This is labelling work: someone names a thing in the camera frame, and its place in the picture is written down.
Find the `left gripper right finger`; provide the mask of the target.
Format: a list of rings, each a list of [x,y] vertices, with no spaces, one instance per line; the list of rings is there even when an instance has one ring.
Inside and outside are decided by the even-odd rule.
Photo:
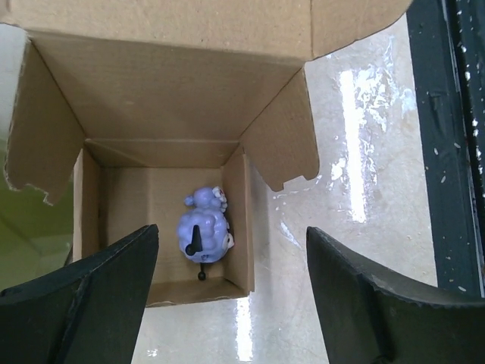
[[[308,273],[331,363],[482,363],[484,300],[406,277],[317,227]]]

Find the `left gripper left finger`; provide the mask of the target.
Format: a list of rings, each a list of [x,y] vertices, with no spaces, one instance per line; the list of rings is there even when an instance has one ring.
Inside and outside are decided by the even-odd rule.
[[[129,363],[159,248],[146,225],[107,248],[1,291],[3,363]]]

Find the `olive green plastic basin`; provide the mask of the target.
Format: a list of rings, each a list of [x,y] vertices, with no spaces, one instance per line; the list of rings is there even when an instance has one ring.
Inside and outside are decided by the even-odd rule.
[[[54,206],[42,191],[11,190],[1,176],[1,289],[64,266],[73,243],[73,184]]]

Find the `purple sheep toy figure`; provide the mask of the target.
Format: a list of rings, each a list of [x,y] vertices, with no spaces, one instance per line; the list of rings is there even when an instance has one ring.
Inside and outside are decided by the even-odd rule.
[[[220,187],[201,187],[184,199],[189,208],[177,225],[180,251],[200,266],[198,279],[206,279],[205,266],[220,261],[234,246],[224,213],[227,198]]]

